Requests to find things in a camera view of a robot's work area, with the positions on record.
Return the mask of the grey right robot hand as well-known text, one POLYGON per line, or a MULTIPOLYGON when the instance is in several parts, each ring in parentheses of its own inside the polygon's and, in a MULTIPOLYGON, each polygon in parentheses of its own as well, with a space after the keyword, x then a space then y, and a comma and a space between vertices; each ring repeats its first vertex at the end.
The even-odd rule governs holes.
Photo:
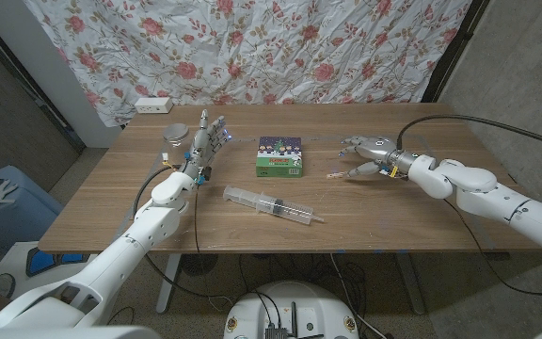
POLYGON ((340 151, 340 156, 347 153, 357 153, 368 162, 342 173, 343 177, 355 177, 382 173, 391 178, 407 178, 409 169, 417 156, 403 150, 385 137, 354 136, 343 140, 346 145, 340 151))

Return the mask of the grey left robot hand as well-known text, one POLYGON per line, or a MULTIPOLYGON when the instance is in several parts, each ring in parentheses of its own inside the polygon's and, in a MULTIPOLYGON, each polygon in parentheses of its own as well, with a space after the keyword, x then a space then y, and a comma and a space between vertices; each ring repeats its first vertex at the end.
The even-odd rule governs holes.
POLYGON ((225 119, 219 116, 209 121, 207 109, 203 109, 189 156, 182 165, 180 172, 191 177, 197 184, 210 179, 210 171, 216 154, 231 140, 231 135, 225 128, 225 119))

